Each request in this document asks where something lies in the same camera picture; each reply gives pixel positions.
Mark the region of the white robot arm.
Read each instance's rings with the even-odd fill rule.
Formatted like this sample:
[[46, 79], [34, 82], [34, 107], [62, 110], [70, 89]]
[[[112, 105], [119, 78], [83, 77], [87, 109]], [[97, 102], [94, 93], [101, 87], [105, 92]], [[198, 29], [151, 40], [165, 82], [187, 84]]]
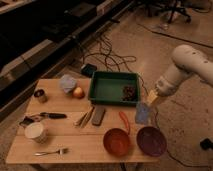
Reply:
[[172, 52], [172, 64], [155, 82], [155, 87], [146, 98], [146, 104], [156, 107], [168, 96], [174, 95], [181, 84], [194, 74], [213, 87], [213, 62], [192, 46], [177, 46]]

